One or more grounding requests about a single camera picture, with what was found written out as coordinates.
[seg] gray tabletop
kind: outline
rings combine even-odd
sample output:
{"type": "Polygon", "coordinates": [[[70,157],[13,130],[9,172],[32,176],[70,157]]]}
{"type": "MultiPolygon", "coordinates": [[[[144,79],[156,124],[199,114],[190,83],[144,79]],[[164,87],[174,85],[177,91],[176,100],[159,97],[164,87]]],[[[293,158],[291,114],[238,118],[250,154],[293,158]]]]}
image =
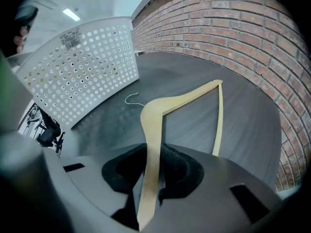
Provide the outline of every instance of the gray tabletop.
{"type": "MultiPolygon", "coordinates": [[[[281,125],[274,102],[227,68],[181,54],[154,52],[137,57],[139,80],[108,98],[78,122],[64,139],[62,156],[92,155],[145,142],[141,106],[178,96],[212,80],[223,80],[224,124],[220,156],[273,186],[281,151],[281,125]]],[[[218,89],[166,115],[162,141],[211,153],[218,121],[218,89]]]]}

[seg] barcode label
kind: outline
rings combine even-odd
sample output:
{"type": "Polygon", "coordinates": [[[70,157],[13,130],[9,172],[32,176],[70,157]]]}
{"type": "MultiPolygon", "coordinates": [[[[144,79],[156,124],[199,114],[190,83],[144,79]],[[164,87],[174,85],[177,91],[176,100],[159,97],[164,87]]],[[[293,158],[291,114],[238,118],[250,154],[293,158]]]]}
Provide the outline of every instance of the barcode label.
{"type": "Polygon", "coordinates": [[[67,42],[65,44],[65,46],[66,46],[66,49],[69,50],[69,49],[74,48],[75,46],[78,46],[79,44],[80,44],[80,39],[79,39],[79,37],[77,37],[77,38],[74,38],[73,40],[67,42]]]}
{"type": "Polygon", "coordinates": [[[80,45],[80,38],[79,38],[80,35],[81,35],[80,28],[75,28],[62,34],[60,36],[60,40],[62,42],[62,45],[65,45],[68,51],[69,49],[72,49],[75,46],[80,45]]]}

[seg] white laundry basket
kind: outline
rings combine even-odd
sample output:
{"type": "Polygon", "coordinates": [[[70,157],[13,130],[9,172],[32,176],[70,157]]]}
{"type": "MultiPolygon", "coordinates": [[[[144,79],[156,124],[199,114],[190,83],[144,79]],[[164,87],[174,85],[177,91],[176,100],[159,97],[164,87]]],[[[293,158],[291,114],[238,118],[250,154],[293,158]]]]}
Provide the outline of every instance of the white laundry basket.
{"type": "Polygon", "coordinates": [[[129,17],[88,22],[35,51],[17,72],[35,103],[65,128],[138,79],[129,17]]]}

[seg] hanger hook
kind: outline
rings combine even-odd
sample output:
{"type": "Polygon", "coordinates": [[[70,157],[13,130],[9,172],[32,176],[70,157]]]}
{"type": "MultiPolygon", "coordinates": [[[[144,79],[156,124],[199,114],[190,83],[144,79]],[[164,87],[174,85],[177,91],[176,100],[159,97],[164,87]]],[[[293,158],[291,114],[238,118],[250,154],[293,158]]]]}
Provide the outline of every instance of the hanger hook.
{"type": "Polygon", "coordinates": [[[141,105],[142,107],[145,107],[145,105],[143,105],[143,104],[141,104],[141,103],[128,103],[128,102],[126,101],[130,96],[133,96],[133,95],[138,95],[138,92],[137,92],[137,93],[134,93],[134,94],[131,94],[131,95],[128,95],[128,96],[125,98],[124,102],[125,102],[126,104],[129,104],[129,105],[141,105]]]}

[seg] ceiling light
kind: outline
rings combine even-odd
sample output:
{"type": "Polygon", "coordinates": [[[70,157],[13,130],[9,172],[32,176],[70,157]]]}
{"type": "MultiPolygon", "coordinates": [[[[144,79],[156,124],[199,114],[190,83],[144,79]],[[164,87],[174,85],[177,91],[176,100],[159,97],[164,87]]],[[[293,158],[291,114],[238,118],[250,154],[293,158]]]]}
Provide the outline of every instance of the ceiling light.
{"type": "Polygon", "coordinates": [[[75,21],[80,20],[80,18],[74,12],[72,12],[70,9],[64,10],[63,13],[66,14],[67,16],[69,16],[70,18],[74,19],[75,21]]]}

